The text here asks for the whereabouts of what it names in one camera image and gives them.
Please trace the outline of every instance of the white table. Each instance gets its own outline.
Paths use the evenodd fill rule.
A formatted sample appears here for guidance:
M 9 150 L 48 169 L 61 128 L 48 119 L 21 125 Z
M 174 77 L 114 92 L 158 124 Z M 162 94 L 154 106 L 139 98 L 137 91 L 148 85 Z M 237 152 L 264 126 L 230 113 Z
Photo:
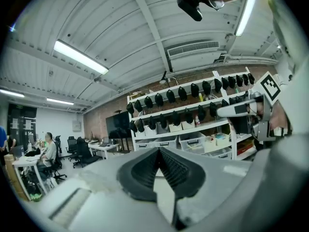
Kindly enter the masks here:
M 92 144 L 92 145 L 88 144 L 88 147 L 89 147 L 89 150 L 92 156 L 93 156 L 93 152 L 92 152 L 93 149 L 104 151 L 106 159 L 108 159 L 108 154 L 107 154 L 108 150 L 114 149 L 114 148 L 116 148 L 117 151 L 119 150 L 119 144 L 106 146 L 106 147 L 100 147 L 100 144 Z
M 20 173 L 19 173 L 19 170 L 18 168 L 19 167 L 33 167 L 34 168 L 34 171 L 35 171 L 35 174 L 37 175 L 37 178 L 39 180 L 39 183 L 44 191 L 45 194 L 47 194 L 47 191 L 46 191 L 46 188 L 43 184 L 43 181 L 41 179 L 41 176 L 40 176 L 40 173 L 39 173 L 39 170 L 38 170 L 38 167 L 37 167 L 37 163 L 38 163 L 38 160 L 39 158 L 41 157 L 43 151 L 41 151 L 41 154 L 40 155 L 36 155 L 35 157 L 37 158 L 36 160 L 33 160 L 33 161 L 27 161 L 28 157 L 25 157 L 25 156 L 22 156 L 21 158 L 19 158 L 19 160 L 16 160 L 12 163 L 12 165 L 14 166 L 15 168 L 15 172 L 16 172 L 16 175 L 17 175 L 17 178 L 18 178 L 18 181 L 21 185 L 21 187 L 23 188 L 27 198 L 31 201 L 31 198 L 30 198 L 30 195 L 23 183 L 23 180 L 21 179 L 20 177 Z

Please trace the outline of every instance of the air conditioning vent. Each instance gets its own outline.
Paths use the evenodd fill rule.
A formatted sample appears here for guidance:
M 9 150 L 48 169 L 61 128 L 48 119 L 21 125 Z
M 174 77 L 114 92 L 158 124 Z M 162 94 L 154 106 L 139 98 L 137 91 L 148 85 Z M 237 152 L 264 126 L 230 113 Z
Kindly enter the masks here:
M 216 51 L 219 48 L 218 41 L 204 41 L 198 43 L 191 43 L 182 46 L 177 46 L 175 48 L 171 48 L 168 50 L 168 55 L 170 58 L 175 58 L 178 55 L 183 55 L 185 53 L 193 53 L 193 52 L 200 52 L 200 51 Z

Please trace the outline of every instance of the tube light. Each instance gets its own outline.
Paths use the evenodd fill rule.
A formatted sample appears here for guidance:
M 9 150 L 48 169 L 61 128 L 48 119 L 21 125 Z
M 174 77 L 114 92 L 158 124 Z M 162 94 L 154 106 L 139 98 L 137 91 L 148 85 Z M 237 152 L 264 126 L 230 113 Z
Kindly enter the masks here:
M 236 30 L 236 34 L 235 34 L 236 36 L 241 36 L 242 33 L 244 32 L 247 26 L 248 20 L 250 18 L 251 12 L 253 10 L 254 4 L 255 4 L 255 0 L 247 0 L 246 5 L 245 5 L 245 10 L 242 14 L 239 26 Z
M 48 102 L 57 102 L 57 103 L 62 103 L 62 104 L 66 104 L 66 105 L 74 105 L 74 103 L 72 102 L 67 102 L 67 101 L 58 101 L 58 100 L 53 100 L 53 99 L 50 99 L 50 98 L 46 98 L 46 100 Z
M 23 94 L 18 94 L 18 93 L 10 92 L 10 91 L 3 90 L 3 89 L 0 89 L 0 92 L 3 93 L 3 94 L 14 95 L 14 96 L 22 97 L 22 98 L 25 97 Z
M 54 45 L 54 50 L 62 53 L 63 55 L 66 55 L 67 57 L 82 63 L 85 66 L 88 66 L 89 68 L 101 73 L 102 75 L 106 74 L 108 72 L 108 69 L 104 66 L 100 65 L 96 61 L 92 60 L 91 58 L 87 57 L 84 53 L 81 53 L 80 51 L 74 49 L 73 47 L 65 44 L 64 42 L 57 40 Z

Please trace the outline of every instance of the metal vent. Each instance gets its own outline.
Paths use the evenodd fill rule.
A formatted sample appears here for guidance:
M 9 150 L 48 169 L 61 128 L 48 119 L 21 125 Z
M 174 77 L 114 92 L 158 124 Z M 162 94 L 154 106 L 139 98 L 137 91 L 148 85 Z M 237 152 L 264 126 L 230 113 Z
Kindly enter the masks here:
M 168 54 L 170 57 L 173 57 L 178 54 L 183 54 L 187 52 L 204 50 L 204 49 L 217 50 L 218 48 L 219 48 L 218 41 L 205 41 L 205 42 L 186 44 L 186 45 L 178 46 L 175 48 L 171 48 L 168 50 Z

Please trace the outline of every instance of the black hat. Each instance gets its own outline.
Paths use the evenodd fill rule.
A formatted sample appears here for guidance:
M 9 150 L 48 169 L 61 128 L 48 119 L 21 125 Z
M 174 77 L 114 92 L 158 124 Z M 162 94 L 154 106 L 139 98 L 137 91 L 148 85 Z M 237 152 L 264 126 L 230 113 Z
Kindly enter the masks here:
M 160 114 L 160 123 L 161 123 L 162 129 L 165 129 L 166 126 L 168 126 L 166 118 L 163 116 L 163 114 Z
M 196 84 L 192 83 L 191 84 L 191 94 L 194 98 L 198 97 L 198 93 L 199 93 L 199 88 Z
M 243 99 L 239 96 L 236 96 L 235 101 L 236 101 L 236 103 L 241 103 L 241 102 L 243 102 Z
M 128 110 L 129 113 L 134 114 L 134 108 L 133 108 L 132 103 L 129 103 L 129 104 L 126 106 L 126 109 Z
M 227 90 L 228 86 L 229 86 L 229 82 L 228 80 L 226 80 L 225 78 L 221 78 L 222 79 L 222 87 L 224 90 Z
M 170 89 L 166 92 L 166 96 L 167 96 L 167 98 L 169 100 L 169 103 L 172 104 L 172 103 L 174 103 L 176 101 L 174 92 L 171 91 Z
M 214 85 L 215 85 L 216 92 L 220 93 L 220 90 L 222 88 L 222 83 L 217 78 L 214 79 Z
M 229 84 L 230 84 L 230 88 L 235 88 L 236 80 L 235 80 L 234 77 L 229 76 L 229 77 L 228 77 L 228 82 L 229 82 Z
M 236 75 L 236 81 L 237 81 L 238 87 L 242 87 L 243 79 L 239 75 Z
M 249 77 L 250 83 L 253 85 L 253 84 L 254 84 L 254 81 L 255 81 L 255 78 L 252 76 L 251 73 L 248 74 L 248 77 Z
M 141 111 L 143 111 L 143 108 L 141 107 L 140 101 L 137 100 L 134 104 L 134 108 L 140 113 Z
M 182 101 L 185 101 L 187 99 L 187 92 L 184 90 L 183 87 L 179 87 L 178 95 L 179 95 L 180 100 Z
M 230 105 L 236 104 L 236 100 L 233 98 L 228 99 L 228 101 L 230 102 Z
M 134 131 L 134 132 L 137 132 L 137 128 L 136 128 L 136 125 L 135 125 L 134 121 L 130 122 L 129 129 Z
M 157 106 L 163 106 L 163 97 L 159 93 L 155 95 L 154 101 L 157 104 Z
M 140 118 L 137 122 L 137 129 L 139 130 L 139 132 L 144 132 L 144 124 L 142 119 Z
M 144 103 L 148 108 L 152 108 L 154 106 L 153 101 L 148 96 L 145 98 Z
M 246 74 L 243 74 L 242 75 L 242 79 L 243 79 L 243 82 L 245 83 L 246 86 L 249 85 L 249 78 Z
M 203 86 L 203 90 L 204 90 L 205 95 L 210 95 L 211 94 L 211 85 L 208 82 L 203 81 L 202 86 Z
M 222 100 L 222 107 L 225 107 L 225 106 L 229 106 L 228 102 L 226 100 Z
M 179 116 L 179 114 L 174 111 L 173 115 L 172 115 L 172 118 L 173 118 L 174 125 L 175 126 L 179 126 L 180 125 L 180 116 Z
M 154 118 L 152 116 L 150 116 L 150 118 L 149 118 L 148 126 L 152 130 L 156 129 L 156 123 L 155 123 L 155 120 L 154 120 Z
M 185 112 L 185 121 L 187 121 L 188 124 L 191 124 L 193 122 L 193 115 L 192 113 L 188 110 L 188 108 L 186 108 L 184 110 Z
M 206 117 L 206 111 L 203 109 L 203 107 L 201 105 L 198 106 L 198 119 L 199 121 L 204 120 L 204 118 Z
M 211 102 L 209 106 L 209 112 L 211 114 L 211 117 L 217 116 L 217 105 L 215 103 Z

